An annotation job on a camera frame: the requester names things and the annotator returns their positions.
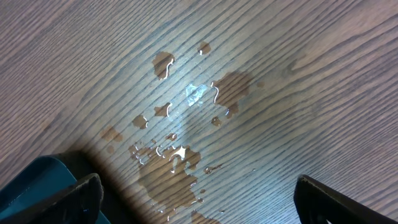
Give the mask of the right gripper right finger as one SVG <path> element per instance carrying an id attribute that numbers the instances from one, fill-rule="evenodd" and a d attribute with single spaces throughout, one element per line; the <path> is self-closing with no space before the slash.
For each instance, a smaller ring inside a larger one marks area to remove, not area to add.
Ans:
<path id="1" fill-rule="evenodd" d="M 307 175 L 297 179 L 294 204 L 301 223 L 397 224 Z"/>

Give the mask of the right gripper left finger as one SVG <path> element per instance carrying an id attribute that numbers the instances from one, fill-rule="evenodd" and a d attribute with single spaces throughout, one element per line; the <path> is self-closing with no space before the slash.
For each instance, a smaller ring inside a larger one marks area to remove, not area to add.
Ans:
<path id="1" fill-rule="evenodd" d="M 99 175 L 91 173 L 49 198 L 2 219 L 1 224 L 94 224 L 100 213 L 103 195 Z"/>

